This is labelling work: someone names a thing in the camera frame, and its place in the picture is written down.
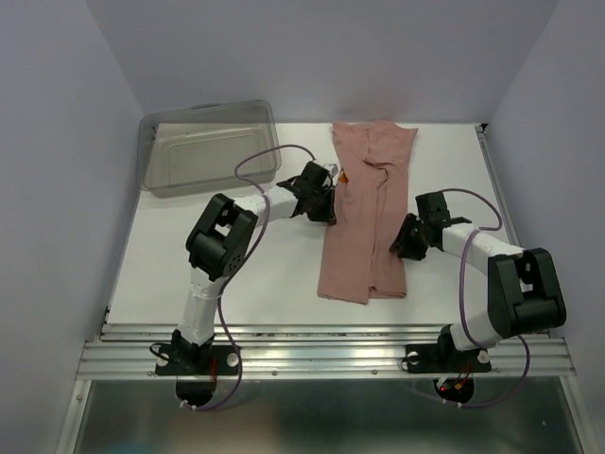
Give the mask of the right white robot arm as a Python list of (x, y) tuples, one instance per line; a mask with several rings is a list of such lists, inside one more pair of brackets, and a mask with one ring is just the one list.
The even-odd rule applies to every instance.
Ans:
[[(489, 349), (500, 341), (561, 327), (567, 311), (553, 258), (543, 248), (523, 249), (499, 240), (498, 226), (477, 227), (451, 215), (444, 190), (417, 197), (418, 211), (406, 215), (390, 253), (422, 261), (431, 249), (459, 260), (457, 323), (446, 325), (433, 343), (408, 344), (402, 361), (412, 374), (488, 372)], [(469, 316), (463, 301), (468, 267), (487, 279), (484, 309)]]

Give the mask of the pink t shirt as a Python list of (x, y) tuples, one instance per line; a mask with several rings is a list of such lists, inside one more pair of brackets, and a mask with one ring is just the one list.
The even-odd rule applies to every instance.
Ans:
[(332, 125), (340, 173), (326, 228), (317, 293), (365, 305), (404, 298), (406, 271), (389, 248), (408, 213), (409, 163), (418, 130), (377, 120)]

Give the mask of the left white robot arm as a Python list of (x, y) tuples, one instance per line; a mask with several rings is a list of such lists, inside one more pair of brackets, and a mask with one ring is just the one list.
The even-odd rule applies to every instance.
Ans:
[(180, 323), (170, 343), (158, 356), (180, 363), (188, 372), (203, 371), (210, 361), (226, 285), (255, 250), (268, 225), (275, 220), (306, 216), (312, 222), (332, 225), (338, 168), (316, 160), (302, 173), (270, 189), (244, 198), (214, 195), (185, 241), (190, 265), (190, 287)]

